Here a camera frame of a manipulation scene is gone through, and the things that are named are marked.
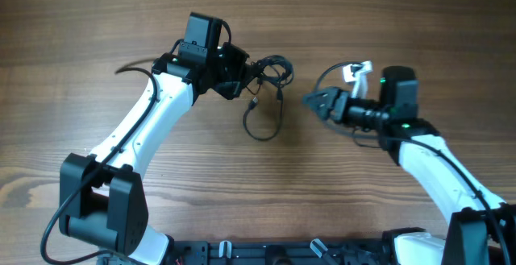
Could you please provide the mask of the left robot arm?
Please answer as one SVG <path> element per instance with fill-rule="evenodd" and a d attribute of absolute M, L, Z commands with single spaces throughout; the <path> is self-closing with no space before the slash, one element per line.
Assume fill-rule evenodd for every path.
<path fill-rule="evenodd" d="M 254 79 L 248 54 L 230 39 L 221 42 L 228 23 L 191 13 L 185 36 L 152 61 L 150 69 L 133 62 L 119 72 L 148 77 L 144 93 L 113 133 L 87 156 L 70 154 L 60 168 L 60 206 L 40 243 L 45 262 L 53 227 L 70 238 L 98 247 L 85 258 L 108 255 L 134 264 L 174 264 L 172 237 L 148 223 L 143 179 L 153 156 L 177 121 L 198 97 L 213 89 L 227 100 L 238 97 Z"/>

